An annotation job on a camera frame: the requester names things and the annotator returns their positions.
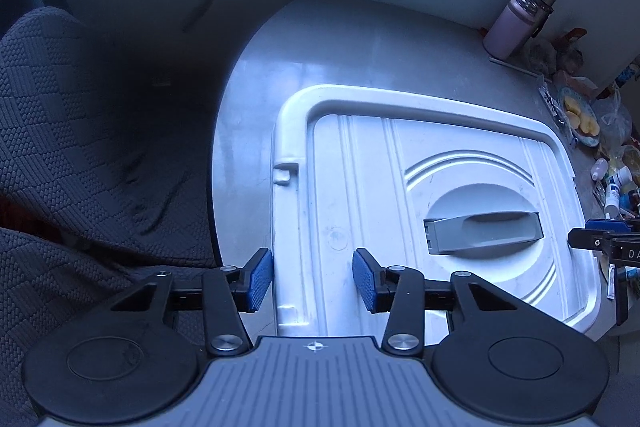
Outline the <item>white plastic bin lid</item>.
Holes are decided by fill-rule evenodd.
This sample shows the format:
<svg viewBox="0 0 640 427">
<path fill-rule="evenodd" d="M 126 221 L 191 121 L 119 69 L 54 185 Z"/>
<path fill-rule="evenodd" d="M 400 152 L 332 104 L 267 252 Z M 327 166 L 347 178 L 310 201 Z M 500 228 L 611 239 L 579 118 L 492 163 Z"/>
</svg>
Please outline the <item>white plastic bin lid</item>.
<svg viewBox="0 0 640 427">
<path fill-rule="evenodd" d="M 385 317 L 352 277 L 366 248 L 431 280 L 471 272 L 588 332 L 599 263 L 567 243 L 584 221 L 570 158 L 539 121 L 406 92 L 304 89 L 273 133 L 278 331 L 381 337 Z"/>
</svg>

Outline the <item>white tube bottle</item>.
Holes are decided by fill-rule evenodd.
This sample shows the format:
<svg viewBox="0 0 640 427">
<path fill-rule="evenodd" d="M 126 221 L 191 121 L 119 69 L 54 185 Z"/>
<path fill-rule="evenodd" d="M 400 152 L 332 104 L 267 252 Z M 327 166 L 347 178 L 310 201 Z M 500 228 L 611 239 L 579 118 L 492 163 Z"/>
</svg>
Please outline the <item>white tube bottle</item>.
<svg viewBox="0 0 640 427">
<path fill-rule="evenodd" d="M 604 217 L 616 219 L 620 214 L 620 195 L 623 188 L 632 181 L 632 174 L 628 167 L 612 171 L 605 178 Z"/>
</svg>

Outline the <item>clear plastic bag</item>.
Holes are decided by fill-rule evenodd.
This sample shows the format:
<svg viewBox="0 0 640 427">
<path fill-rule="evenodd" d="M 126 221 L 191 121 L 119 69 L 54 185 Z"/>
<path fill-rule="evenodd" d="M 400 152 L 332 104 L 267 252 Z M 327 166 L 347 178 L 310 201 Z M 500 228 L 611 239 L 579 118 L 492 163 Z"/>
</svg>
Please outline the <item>clear plastic bag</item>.
<svg viewBox="0 0 640 427">
<path fill-rule="evenodd" d="M 596 98 L 591 107 L 600 126 L 600 143 L 608 156 L 616 155 L 631 137 L 632 119 L 623 104 L 620 89 L 614 87 L 605 98 Z"/>
</svg>

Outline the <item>plate of yellow fruit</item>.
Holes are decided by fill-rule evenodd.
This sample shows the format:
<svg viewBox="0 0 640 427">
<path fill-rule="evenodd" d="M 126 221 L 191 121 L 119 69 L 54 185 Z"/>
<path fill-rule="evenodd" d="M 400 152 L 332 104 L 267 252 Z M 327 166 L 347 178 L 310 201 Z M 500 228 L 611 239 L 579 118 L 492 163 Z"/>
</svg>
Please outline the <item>plate of yellow fruit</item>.
<svg viewBox="0 0 640 427">
<path fill-rule="evenodd" d="M 564 87 L 558 93 L 558 102 L 574 137 L 585 146 L 596 147 L 600 143 L 600 126 L 588 101 Z"/>
</svg>

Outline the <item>silver foil snack wrapper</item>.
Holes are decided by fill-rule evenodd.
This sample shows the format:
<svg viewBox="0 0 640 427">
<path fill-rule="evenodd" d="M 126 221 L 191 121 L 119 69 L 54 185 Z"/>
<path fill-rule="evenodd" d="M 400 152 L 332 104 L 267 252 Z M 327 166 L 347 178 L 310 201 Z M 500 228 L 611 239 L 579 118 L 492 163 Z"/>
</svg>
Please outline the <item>silver foil snack wrapper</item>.
<svg viewBox="0 0 640 427">
<path fill-rule="evenodd" d="M 565 115 L 562 109 L 560 109 L 560 106 L 558 105 L 558 103 L 556 103 L 555 99 L 552 98 L 551 93 L 548 89 L 548 82 L 546 78 L 544 78 L 544 76 L 538 76 L 537 83 L 538 83 L 537 90 L 541 97 L 541 100 L 544 102 L 544 106 L 547 107 L 551 118 L 556 124 L 556 127 L 558 127 L 559 129 L 565 129 L 566 128 Z"/>
</svg>

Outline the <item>far grey covered chair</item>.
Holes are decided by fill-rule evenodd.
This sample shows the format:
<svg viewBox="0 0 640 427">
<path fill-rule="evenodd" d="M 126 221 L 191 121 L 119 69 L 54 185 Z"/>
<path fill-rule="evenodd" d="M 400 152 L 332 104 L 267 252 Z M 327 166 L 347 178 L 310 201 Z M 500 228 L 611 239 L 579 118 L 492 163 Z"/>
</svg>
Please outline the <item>far grey covered chair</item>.
<svg viewBox="0 0 640 427">
<path fill-rule="evenodd" d="M 63 10 L 2 37 L 2 195 L 125 265 L 216 265 L 212 124 Z"/>
</svg>

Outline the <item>grey covered chair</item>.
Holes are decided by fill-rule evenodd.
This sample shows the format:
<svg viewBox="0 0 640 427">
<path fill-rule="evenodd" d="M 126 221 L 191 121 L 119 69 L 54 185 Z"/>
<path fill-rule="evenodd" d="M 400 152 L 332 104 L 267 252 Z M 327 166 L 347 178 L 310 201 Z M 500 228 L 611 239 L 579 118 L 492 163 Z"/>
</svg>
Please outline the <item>grey covered chair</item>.
<svg viewBox="0 0 640 427">
<path fill-rule="evenodd" d="M 37 415 L 22 383 L 27 351 L 41 338 L 148 275 L 166 270 L 195 279 L 220 265 L 200 190 L 129 195 L 134 237 L 75 241 L 46 219 L 1 201 L 1 422 L 33 426 Z"/>
<path fill-rule="evenodd" d="M 216 265 L 212 124 L 63 10 L 2 37 L 2 195 L 125 265 Z"/>
</svg>

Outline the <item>near grey covered chair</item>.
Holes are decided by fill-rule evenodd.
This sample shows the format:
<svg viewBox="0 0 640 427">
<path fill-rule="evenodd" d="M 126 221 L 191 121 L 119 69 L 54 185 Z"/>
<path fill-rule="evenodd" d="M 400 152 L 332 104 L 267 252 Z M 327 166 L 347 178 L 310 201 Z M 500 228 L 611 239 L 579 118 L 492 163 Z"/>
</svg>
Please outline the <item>near grey covered chair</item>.
<svg viewBox="0 0 640 427">
<path fill-rule="evenodd" d="M 195 279 L 220 265 L 200 190 L 129 195 L 134 237 L 75 241 L 46 219 L 1 201 L 1 422 L 33 426 L 37 415 L 22 383 L 27 351 L 41 338 L 148 275 L 166 270 Z"/>
</svg>

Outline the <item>red package on table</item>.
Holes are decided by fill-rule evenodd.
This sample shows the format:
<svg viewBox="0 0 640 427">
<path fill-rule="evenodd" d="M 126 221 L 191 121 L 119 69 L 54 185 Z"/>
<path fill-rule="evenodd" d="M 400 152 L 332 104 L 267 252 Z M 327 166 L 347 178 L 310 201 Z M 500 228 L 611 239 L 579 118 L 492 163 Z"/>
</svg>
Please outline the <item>red package on table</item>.
<svg viewBox="0 0 640 427">
<path fill-rule="evenodd" d="M 574 44 L 587 35 L 587 29 L 582 27 L 574 27 L 562 36 L 559 36 L 552 42 L 556 55 L 565 54 Z"/>
</svg>

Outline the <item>pink water bottle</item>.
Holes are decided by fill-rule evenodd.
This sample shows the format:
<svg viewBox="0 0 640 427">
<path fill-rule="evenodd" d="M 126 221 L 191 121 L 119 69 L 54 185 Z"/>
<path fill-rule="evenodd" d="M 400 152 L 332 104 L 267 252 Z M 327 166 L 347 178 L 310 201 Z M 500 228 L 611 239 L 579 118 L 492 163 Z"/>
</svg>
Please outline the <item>pink water bottle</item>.
<svg viewBox="0 0 640 427">
<path fill-rule="evenodd" d="M 485 50 L 506 60 L 533 29 L 537 5 L 533 0 L 510 0 L 483 39 Z"/>
</svg>

